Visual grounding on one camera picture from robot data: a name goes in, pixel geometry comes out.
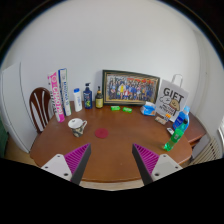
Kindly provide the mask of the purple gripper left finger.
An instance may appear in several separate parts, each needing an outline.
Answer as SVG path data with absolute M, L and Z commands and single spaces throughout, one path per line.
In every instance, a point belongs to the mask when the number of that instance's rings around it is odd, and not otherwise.
M 66 155 L 56 154 L 42 169 L 79 185 L 90 155 L 91 145 L 87 143 Z

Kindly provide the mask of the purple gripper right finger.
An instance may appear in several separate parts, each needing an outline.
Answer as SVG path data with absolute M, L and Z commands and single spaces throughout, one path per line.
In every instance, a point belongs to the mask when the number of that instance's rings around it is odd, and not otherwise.
M 132 154 L 144 185 L 150 184 L 182 169 L 169 155 L 158 155 L 138 144 L 132 146 Z

